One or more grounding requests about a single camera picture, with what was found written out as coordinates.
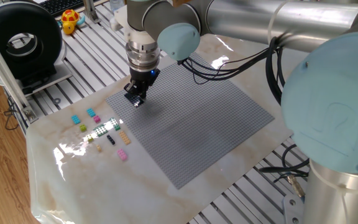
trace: gray lego baseplate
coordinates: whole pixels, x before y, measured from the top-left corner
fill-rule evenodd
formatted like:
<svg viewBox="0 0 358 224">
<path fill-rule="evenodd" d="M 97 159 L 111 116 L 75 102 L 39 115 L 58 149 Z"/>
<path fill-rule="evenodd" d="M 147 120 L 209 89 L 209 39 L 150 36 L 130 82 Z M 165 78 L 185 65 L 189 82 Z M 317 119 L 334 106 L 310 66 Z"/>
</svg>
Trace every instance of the gray lego baseplate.
<svg viewBox="0 0 358 224">
<path fill-rule="evenodd" d="M 161 71 L 138 108 L 125 93 L 106 101 L 178 189 L 274 120 L 229 80 L 197 85 L 176 64 Z"/>
</svg>

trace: wire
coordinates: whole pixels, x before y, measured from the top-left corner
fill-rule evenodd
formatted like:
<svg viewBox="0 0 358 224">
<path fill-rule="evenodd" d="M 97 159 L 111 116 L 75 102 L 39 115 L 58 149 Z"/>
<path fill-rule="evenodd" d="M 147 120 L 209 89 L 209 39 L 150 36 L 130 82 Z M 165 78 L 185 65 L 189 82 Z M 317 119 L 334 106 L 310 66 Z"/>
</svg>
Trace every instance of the wire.
<svg viewBox="0 0 358 224">
<path fill-rule="evenodd" d="M 17 112 L 17 111 L 14 109 L 16 103 L 15 103 L 14 101 L 13 101 L 13 102 L 12 102 L 12 101 L 13 101 L 12 96 L 9 96 L 9 97 L 7 98 L 7 103 L 8 103 L 8 105 L 9 105 L 9 107 L 8 107 L 7 111 L 4 111 L 4 116 L 7 116 L 7 120 L 6 120 L 6 123 L 5 123 L 5 129 L 8 130 L 8 131 L 15 130 L 16 128 L 19 127 L 18 124 L 16 125 L 15 128 L 8 128 L 8 127 L 7 127 L 7 124 L 8 124 L 8 122 L 9 122 L 11 116 L 14 116 L 14 113 Z"/>
<path fill-rule="evenodd" d="M 296 144 L 293 144 L 290 147 L 286 148 L 285 151 L 283 152 L 283 154 L 282 154 L 283 167 L 263 167 L 263 168 L 260 168 L 259 171 L 265 172 L 265 173 L 274 173 L 274 172 L 281 173 L 281 172 L 283 172 L 284 174 L 282 174 L 278 179 L 276 179 L 276 181 L 278 181 L 282 178 L 286 178 L 289 175 L 294 175 L 295 177 L 307 177 L 308 176 L 307 172 L 304 172 L 304 171 L 298 170 L 298 169 L 308 165 L 309 159 L 301 162 L 298 165 L 291 166 L 291 167 L 287 167 L 287 165 L 285 164 L 285 158 L 286 158 L 288 152 L 291 151 L 292 149 L 294 149 L 295 147 L 296 147 Z"/>
<path fill-rule="evenodd" d="M 281 82 L 281 86 L 284 87 L 285 85 L 285 80 L 284 80 L 284 76 L 283 76 L 283 70 L 282 70 L 282 67 L 281 67 L 281 58 L 282 58 L 282 55 L 283 55 L 283 48 L 280 47 L 278 50 L 277 50 L 277 81 L 278 79 L 280 79 L 280 82 Z"/>
<path fill-rule="evenodd" d="M 277 103 L 281 105 L 281 89 L 277 84 L 274 71 L 273 71 L 273 52 L 278 47 L 278 40 L 276 37 L 273 37 L 272 41 L 270 42 L 269 48 L 268 48 L 268 54 L 266 58 L 266 65 L 265 65 L 265 71 L 266 71 L 266 79 L 268 86 L 270 88 L 270 91 L 272 92 L 274 98 L 277 100 Z"/>
<path fill-rule="evenodd" d="M 232 77 L 240 74 L 244 70 L 247 70 L 251 66 L 255 65 L 257 62 L 265 59 L 267 57 L 267 50 L 265 49 L 265 50 L 259 52 L 258 54 L 255 54 L 255 55 L 253 55 L 254 58 L 250 59 L 248 62 L 242 64 L 238 68 L 234 68 L 234 69 L 231 69 L 231 70 L 223 70 L 223 69 L 221 69 L 221 67 L 219 69 L 209 68 L 209 70 L 213 70 L 216 73 L 201 72 L 201 71 L 197 70 L 195 67 L 191 66 L 191 64 L 187 60 L 179 61 L 178 64 L 182 65 L 187 70 L 191 71 L 194 75 L 199 76 L 201 78 L 204 78 L 205 80 L 221 81 L 221 80 L 227 80 L 229 78 L 232 78 Z M 201 68 L 205 67 L 204 65 L 201 65 L 198 62 L 195 62 L 193 59 L 192 59 L 192 62 L 194 62 L 195 64 L 199 65 Z"/>
<path fill-rule="evenodd" d="M 291 167 L 263 167 L 263 168 L 260 168 L 259 171 L 266 172 L 266 173 L 291 172 L 291 171 L 300 169 L 308 164 L 309 164 L 309 159 L 299 163 L 298 165 L 291 166 Z"/>
<path fill-rule="evenodd" d="M 196 80 L 196 75 L 194 74 L 194 72 L 193 72 L 193 79 L 194 79 L 194 82 L 197 84 L 197 85 L 202 85 L 202 84 L 205 84 L 205 83 L 208 83 L 209 82 L 209 80 L 206 80 L 205 82 L 203 82 L 203 83 L 199 83 L 199 82 L 197 82 L 197 80 Z"/>
<path fill-rule="evenodd" d="M 225 62 L 225 63 L 223 63 L 223 64 L 219 67 L 219 69 L 210 68 L 210 67 L 204 66 L 204 65 L 198 63 L 196 60 L 192 59 L 191 57 L 188 57 L 188 60 L 194 62 L 196 65 L 200 66 L 201 68 L 205 68 L 205 69 L 207 69 L 207 70 L 216 71 L 216 72 L 232 72 L 232 71 L 235 70 L 236 68 L 233 68 L 233 69 L 222 69 L 222 67 L 225 66 L 225 65 L 227 65 L 227 64 L 229 64 L 229 63 L 235 63 L 235 62 L 241 62 L 241 61 L 244 61 L 244 60 L 248 60 L 248 59 L 253 58 L 253 57 L 257 56 L 257 55 L 260 55 L 261 53 L 265 52 L 266 50 L 267 50 L 267 49 L 263 49 L 263 50 L 261 50 L 260 52 L 254 54 L 254 55 L 248 56 L 248 57 L 243 58 L 243 59 L 240 59 L 240 60 L 235 60 L 235 61 L 231 61 L 231 62 Z"/>
<path fill-rule="evenodd" d="M 278 13 L 286 5 L 286 3 L 291 2 L 291 1 L 296 1 L 296 0 L 287 0 L 287 1 L 281 2 L 281 4 L 278 5 L 276 10 L 274 10 L 274 13 L 271 16 L 271 18 L 268 22 L 268 26 L 267 26 L 267 44 L 270 44 L 270 41 L 272 41 L 272 29 L 273 29 L 274 20 L 277 18 Z"/>
</svg>

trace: light blue joint cap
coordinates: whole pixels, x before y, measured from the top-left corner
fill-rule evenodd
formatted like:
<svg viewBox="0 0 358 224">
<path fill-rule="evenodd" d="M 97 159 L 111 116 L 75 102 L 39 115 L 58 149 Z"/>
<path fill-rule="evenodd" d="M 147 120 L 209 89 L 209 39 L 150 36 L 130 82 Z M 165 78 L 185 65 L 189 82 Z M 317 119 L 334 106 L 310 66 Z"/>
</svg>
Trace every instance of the light blue joint cap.
<svg viewBox="0 0 358 224">
<path fill-rule="evenodd" d="M 325 42 L 294 69 L 282 114 L 310 159 L 358 173 L 358 32 Z"/>
<path fill-rule="evenodd" d="M 165 28 L 157 39 L 158 46 L 174 60 L 190 56 L 200 44 L 197 29 L 187 23 L 178 23 Z"/>
</svg>

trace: white tabletop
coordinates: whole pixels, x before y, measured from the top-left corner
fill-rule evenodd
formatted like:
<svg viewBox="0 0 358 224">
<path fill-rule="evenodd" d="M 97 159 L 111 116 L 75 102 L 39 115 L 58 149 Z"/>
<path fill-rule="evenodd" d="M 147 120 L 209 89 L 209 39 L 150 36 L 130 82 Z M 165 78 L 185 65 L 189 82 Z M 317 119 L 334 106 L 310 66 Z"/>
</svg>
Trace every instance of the white tabletop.
<svg viewBox="0 0 358 224">
<path fill-rule="evenodd" d="M 264 47 L 206 35 L 196 52 L 213 66 L 219 66 L 222 61 L 237 60 Z M 304 57 L 297 52 L 289 54 L 288 58 L 299 57 L 284 59 L 286 75 Z M 162 64 L 169 64 L 169 60 L 163 58 Z M 187 223 L 291 135 L 269 90 L 264 70 L 264 62 L 257 63 L 232 82 L 272 114 L 274 121 L 180 190 L 168 180 L 125 123 L 120 126 L 132 141 L 128 146 L 114 130 L 108 134 L 116 140 L 115 146 L 105 136 L 95 138 L 91 144 L 83 139 L 97 126 L 86 109 L 92 108 L 102 122 L 119 118 L 105 99 L 121 91 L 129 77 L 39 119 L 27 130 L 34 216 L 41 223 Z M 87 132 L 82 133 L 79 125 L 73 124 L 74 114 L 87 126 Z M 96 149 L 97 144 L 102 152 Z M 120 148 L 128 152 L 125 162 L 116 154 Z"/>
</svg>

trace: yellow lego brick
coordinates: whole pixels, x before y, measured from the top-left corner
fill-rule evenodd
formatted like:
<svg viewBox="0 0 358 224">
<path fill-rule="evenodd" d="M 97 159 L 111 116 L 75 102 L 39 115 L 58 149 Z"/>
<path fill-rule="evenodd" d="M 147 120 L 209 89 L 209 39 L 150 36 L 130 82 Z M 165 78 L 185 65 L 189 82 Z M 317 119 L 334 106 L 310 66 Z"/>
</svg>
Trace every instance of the yellow lego brick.
<svg viewBox="0 0 358 224">
<path fill-rule="evenodd" d="M 121 139 L 124 141 L 125 145 L 131 143 L 131 140 L 129 140 L 128 136 L 125 134 L 124 131 L 120 131 L 118 134 L 121 137 Z"/>
<path fill-rule="evenodd" d="M 92 141 L 93 141 L 93 137 L 92 137 L 91 134 L 87 135 L 86 138 L 87 138 L 88 142 L 92 142 Z"/>
</svg>

